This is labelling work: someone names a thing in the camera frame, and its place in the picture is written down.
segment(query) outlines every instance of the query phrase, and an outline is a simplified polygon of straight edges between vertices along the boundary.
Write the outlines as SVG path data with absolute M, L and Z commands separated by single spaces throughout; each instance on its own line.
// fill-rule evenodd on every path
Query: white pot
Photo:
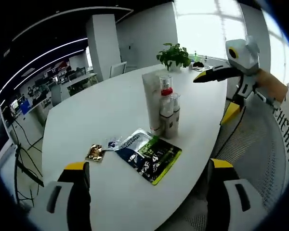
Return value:
M 169 67 L 169 72 L 180 72 L 182 64 L 176 66 L 175 61 L 172 62 L 171 66 Z

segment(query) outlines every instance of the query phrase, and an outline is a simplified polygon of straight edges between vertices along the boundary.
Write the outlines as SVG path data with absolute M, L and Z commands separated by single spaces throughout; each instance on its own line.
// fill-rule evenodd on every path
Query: ceiling light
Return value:
M 2 101 L 2 103 L 0 104 L 0 106 L 2 106 L 2 104 L 4 104 L 5 100 Z
M 54 61 L 46 64 L 45 66 L 42 66 L 40 69 L 36 70 L 36 71 L 33 72 L 31 75 L 29 75 L 27 78 L 25 78 L 23 81 L 21 81 L 20 84 L 18 84 L 18 85 L 14 88 L 14 90 L 15 90 L 16 88 L 18 88 L 23 82 L 25 82 L 29 77 L 31 77 L 32 75 L 34 75 L 35 73 L 37 73 L 38 71 L 40 71 L 41 69 L 43 69 L 44 67 L 46 67 L 46 66 L 48 66 L 48 65 L 50 65 L 50 64 L 52 64 L 52 63 L 54 63 L 54 62 L 57 62 L 58 60 L 63 59 L 63 58 L 65 58 L 65 57 L 69 56 L 69 55 L 72 55 L 72 54 L 75 54 L 75 53 L 78 53 L 78 52 L 81 52 L 81 51 L 84 51 L 84 50 L 79 50 L 79 51 L 76 51 L 76 52 L 67 54 L 67 55 L 65 55 L 65 56 L 62 56 L 62 57 L 59 58 L 59 59 L 56 59 L 56 60 L 54 60 Z
M 19 71 L 17 71 L 17 72 L 12 76 L 12 78 L 10 78 L 9 81 L 7 81 L 6 84 L 2 87 L 2 89 L 0 90 L 0 93 L 1 93 L 2 90 L 9 84 L 9 82 L 11 82 L 11 80 L 12 80 L 17 74 L 19 74 L 19 72 L 21 72 L 22 70 L 24 70 L 27 66 L 29 66 L 31 63 L 33 63 L 34 61 L 36 61 L 36 60 L 39 59 L 40 57 L 42 57 L 42 56 L 44 56 L 44 55 L 46 55 L 46 54 L 48 54 L 48 53 L 50 53 L 50 52 L 52 52 L 52 51 L 54 51 L 54 50 L 56 50 L 56 49 L 59 49 L 59 48 L 61 48 L 61 47 L 67 46 L 67 45 L 72 44 L 72 43 L 74 43 L 74 42 L 83 41 L 83 40 L 86 40 L 86 39 L 88 39 L 88 38 L 82 38 L 82 39 L 78 39 L 78 40 L 75 40 L 75 41 L 72 41 L 72 42 L 68 42 L 68 43 L 63 44 L 63 45 L 61 45 L 61 46 L 59 46 L 59 47 L 53 48 L 52 50 L 47 51 L 47 52 L 45 52 L 44 54 L 41 54 L 39 57 L 37 57 L 37 58 L 35 58 L 34 60 L 32 60 L 31 62 L 27 63 L 27 64 L 26 64 L 25 66 L 23 66 Z
M 24 72 L 22 75 L 21 75 L 21 77 L 25 77 L 25 76 L 27 76 L 27 75 L 29 75 L 32 71 L 34 71 L 35 70 L 35 68 L 30 68 L 29 70 L 27 70 L 26 72 Z

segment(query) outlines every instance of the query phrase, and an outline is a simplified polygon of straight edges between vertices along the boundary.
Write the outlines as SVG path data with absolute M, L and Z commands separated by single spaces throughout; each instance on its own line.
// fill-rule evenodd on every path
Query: ceiling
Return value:
M 21 68 L 45 52 L 66 43 L 86 38 L 85 26 L 91 15 L 111 13 L 115 15 L 116 21 L 123 21 L 139 11 L 169 1 L 171 0 L 133 2 L 128 0 L 78 0 L 71 3 L 65 1 L 64 4 L 47 3 L 46 1 L 3 3 L 0 6 L 0 89 Z M 93 9 L 93 7 L 107 7 L 107 9 Z M 28 27 L 45 18 L 50 19 L 26 31 Z M 37 70 L 53 60 L 83 50 L 87 46 L 88 42 L 85 39 L 42 56 L 20 71 L 4 87 L 0 96 L 4 98 L 15 94 L 14 87 L 25 78 L 21 75 L 29 69 Z

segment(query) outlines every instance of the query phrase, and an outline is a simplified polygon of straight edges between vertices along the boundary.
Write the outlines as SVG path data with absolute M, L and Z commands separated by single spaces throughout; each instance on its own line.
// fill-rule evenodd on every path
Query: desk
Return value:
M 93 143 L 149 131 L 141 75 L 161 64 L 110 78 L 50 110 L 43 140 L 44 184 L 57 180 L 69 163 L 83 161 Z M 182 68 L 173 76 L 181 94 L 179 136 L 169 142 L 182 154 L 153 186 L 115 152 L 90 162 L 91 225 L 95 231 L 153 231 L 191 192 L 213 150 L 223 117 L 227 82 L 193 83 L 199 74 Z
M 47 98 L 49 99 L 51 93 L 47 93 Z M 36 105 L 32 106 L 32 108 L 24 115 L 20 113 L 16 117 L 16 121 L 23 127 L 25 130 L 26 136 L 31 144 L 35 144 L 41 138 L 43 138 L 43 131 L 45 127 L 45 120 L 47 118 L 47 114 L 52 108 L 52 105 L 49 104 L 44 108 L 42 105 L 44 100 L 37 103 Z M 13 130 L 12 126 L 8 127 L 8 132 L 10 133 L 14 143 L 17 143 L 17 137 L 19 142 L 21 143 L 22 147 L 28 150 L 31 145 L 28 143 L 24 131 L 19 127 L 16 122 L 13 122 L 13 126 L 15 131 Z
M 83 76 L 80 76 L 80 77 L 78 77 L 78 78 L 76 78 L 76 79 L 73 79 L 73 80 L 71 80 L 71 81 L 68 81 L 68 82 L 62 84 L 62 86 L 61 86 L 61 99 L 62 99 L 62 101 L 66 100 L 67 98 L 70 97 L 68 88 L 69 88 L 70 86 L 74 85 L 75 83 L 78 83 L 78 82 L 80 82 L 80 81 L 83 81 L 83 80 L 85 80 L 85 79 L 87 79 L 87 78 L 89 79 L 89 81 L 90 81 L 91 84 L 92 84 L 92 78 L 93 78 L 93 80 L 94 80 L 96 83 L 98 83 L 98 81 L 97 81 L 97 79 L 96 79 L 96 75 L 97 75 L 96 73 L 87 73 L 87 74 L 85 74 L 85 75 L 83 75 Z
M 68 82 L 65 83 L 63 86 L 65 86 L 65 87 L 68 88 L 68 87 L 74 85 L 75 83 L 78 83 L 78 82 L 80 82 L 80 81 L 82 81 L 82 80 L 85 80 L 85 79 L 87 79 L 87 78 L 94 77 L 94 76 L 96 76 L 96 75 L 97 75 L 96 73 L 87 73 L 87 74 L 85 74 L 85 75 L 83 75 L 83 76 L 79 76 L 78 78 L 75 78 L 75 79 L 73 79 L 73 80 L 71 80 L 71 81 L 68 81 Z

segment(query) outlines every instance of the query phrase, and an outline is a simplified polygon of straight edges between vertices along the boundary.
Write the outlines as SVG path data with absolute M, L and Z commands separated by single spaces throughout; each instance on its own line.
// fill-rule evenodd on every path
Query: window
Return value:
M 88 65 L 92 66 L 92 60 L 91 60 L 89 47 L 86 48 L 86 56 L 87 56 Z
M 175 0 L 178 42 L 189 53 L 226 59 L 225 42 L 245 39 L 241 8 L 235 0 Z
M 271 47 L 270 72 L 283 84 L 289 83 L 289 43 L 275 20 L 263 11 Z

